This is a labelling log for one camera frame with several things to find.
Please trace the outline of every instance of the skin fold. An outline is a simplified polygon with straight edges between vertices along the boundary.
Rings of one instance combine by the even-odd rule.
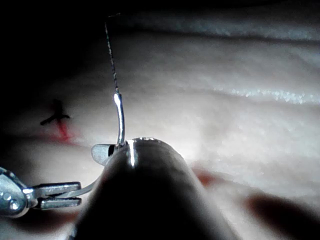
[[[241,239],[319,234],[318,41],[136,30],[114,34],[111,44],[127,140],[154,137],[176,149]],[[1,166],[29,186],[85,187],[103,170],[91,147],[117,139],[104,36],[81,61],[3,121]],[[40,125],[54,114],[53,99],[70,116],[60,120],[67,138],[55,121]],[[75,208],[0,218],[0,239],[63,240],[87,198]]]

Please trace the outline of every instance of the skin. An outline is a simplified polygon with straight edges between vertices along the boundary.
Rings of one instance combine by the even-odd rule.
[[[154,137],[173,146],[241,239],[316,233],[319,42],[135,31],[113,36],[112,44],[126,139]],[[9,115],[1,166],[29,186],[94,181],[103,167],[90,148],[114,143],[118,133],[109,66],[101,37],[81,71],[48,83],[28,108]],[[61,120],[68,139],[55,123],[40,125],[53,114],[52,99],[71,117]],[[0,238],[65,239],[87,198],[75,208],[1,218]]]

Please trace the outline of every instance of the silver clamp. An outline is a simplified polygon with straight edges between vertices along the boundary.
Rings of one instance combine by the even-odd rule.
[[[0,167],[0,216],[18,218],[31,208],[49,210],[78,206],[81,198],[59,198],[59,195],[80,189],[77,181],[27,187],[13,172]]]

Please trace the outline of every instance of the reddish skin patch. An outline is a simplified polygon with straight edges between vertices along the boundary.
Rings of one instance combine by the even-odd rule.
[[[61,135],[61,141],[68,142],[71,136],[68,135],[67,125],[61,120],[57,120],[57,126]]]
[[[224,181],[221,177],[215,176],[205,170],[193,169],[193,172],[204,187]]]

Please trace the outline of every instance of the red mark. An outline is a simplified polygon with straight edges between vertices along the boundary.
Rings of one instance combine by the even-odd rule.
[[[71,136],[68,135],[67,125],[61,120],[58,120],[57,126],[61,135],[61,141],[68,142]]]
[[[193,169],[193,172],[204,187],[208,187],[211,184],[221,183],[224,181],[221,177],[215,176],[205,170]]]

